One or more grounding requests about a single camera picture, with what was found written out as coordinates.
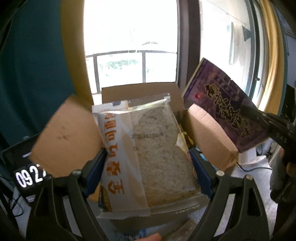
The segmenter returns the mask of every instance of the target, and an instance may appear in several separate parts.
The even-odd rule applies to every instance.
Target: whole wheat bread slice
[[[169,105],[134,111],[130,117],[148,206],[197,193],[192,163],[175,145],[180,131]]]

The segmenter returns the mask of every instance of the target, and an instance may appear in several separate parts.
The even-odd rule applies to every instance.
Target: cardboard box flap
[[[91,111],[70,96],[51,117],[33,146],[30,160],[53,177],[69,175],[92,160],[102,147]]]
[[[173,111],[184,110],[183,98],[175,82],[141,83],[102,88],[102,102],[132,100],[164,93],[170,93],[170,106]]]
[[[204,156],[218,169],[225,171],[238,159],[238,149],[215,119],[193,104],[184,115],[183,125]]]

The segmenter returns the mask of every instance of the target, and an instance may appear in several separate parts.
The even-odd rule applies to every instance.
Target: hand
[[[137,241],[161,241],[161,236],[159,234],[153,234],[147,238],[138,239]]]
[[[280,148],[279,153],[280,153],[281,158],[283,158],[285,155],[285,150],[283,148]],[[286,172],[290,177],[295,176],[296,175],[296,164],[289,162],[287,165],[287,168],[286,168]]]

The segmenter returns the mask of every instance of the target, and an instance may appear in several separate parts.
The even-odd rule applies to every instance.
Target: blue gripper pad
[[[198,159],[197,155],[199,155],[199,153],[194,149],[190,149],[189,153],[193,162],[193,166],[198,176],[198,183],[201,187],[202,193],[207,195],[209,198],[212,198],[214,192],[212,189],[211,178],[208,175],[207,171],[204,169],[203,165],[201,164],[201,161],[204,160],[202,159],[202,157],[200,157],[200,160]]]
[[[201,150],[198,148],[198,147],[195,147],[195,149],[199,152],[199,154],[200,154],[200,156],[202,157],[202,159],[204,160],[204,161],[208,161],[206,158],[205,158],[205,156],[204,156],[204,154],[201,152]],[[215,167],[213,164],[211,164],[212,165],[212,167],[217,171],[217,170],[219,170],[217,167]]]
[[[83,192],[83,195],[85,198],[87,198],[90,194],[95,192],[101,180],[106,157],[107,157],[107,151],[105,149],[101,149],[101,151],[92,160],[95,162],[95,164],[93,165],[93,167],[91,168],[91,170],[89,171],[86,177],[86,187]]]

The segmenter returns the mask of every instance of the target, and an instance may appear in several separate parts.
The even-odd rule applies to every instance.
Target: yellow curtain
[[[278,114],[284,82],[284,43],[277,14],[269,0],[260,0],[269,45],[266,86],[259,105],[265,112]]]
[[[94,102],[84,52],[83,11],[84,0],[61,1],[61,34],[66,62],[78,98],[91,107]]]

